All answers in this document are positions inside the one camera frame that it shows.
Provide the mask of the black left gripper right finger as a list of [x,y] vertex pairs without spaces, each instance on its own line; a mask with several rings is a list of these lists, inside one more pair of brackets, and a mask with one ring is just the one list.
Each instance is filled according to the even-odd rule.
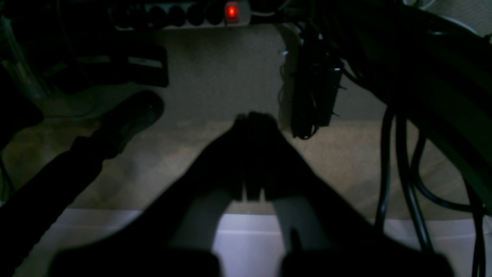
[[250,177],[288,228],[285,277],[452,277],[445,256],[406,247],[378,231],[316,175],[275,119],[248,114],[253,147]]

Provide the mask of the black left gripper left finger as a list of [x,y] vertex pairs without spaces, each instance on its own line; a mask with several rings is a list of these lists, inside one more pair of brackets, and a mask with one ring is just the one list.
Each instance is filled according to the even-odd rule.
[[51,277],[219,277],[216,229],[240,198],[249,117],[212,141],[132,222],[93,244],[55,256]]

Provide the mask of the dark robot arm link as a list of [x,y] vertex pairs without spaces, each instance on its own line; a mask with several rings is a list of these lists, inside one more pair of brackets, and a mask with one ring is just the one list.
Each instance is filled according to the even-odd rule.
[[163,98],[141,91],[106,112],[88,137],[77,137],[1,206],[1,276],[10,277],[63,211],[100,174],[105,160],[165,112]]

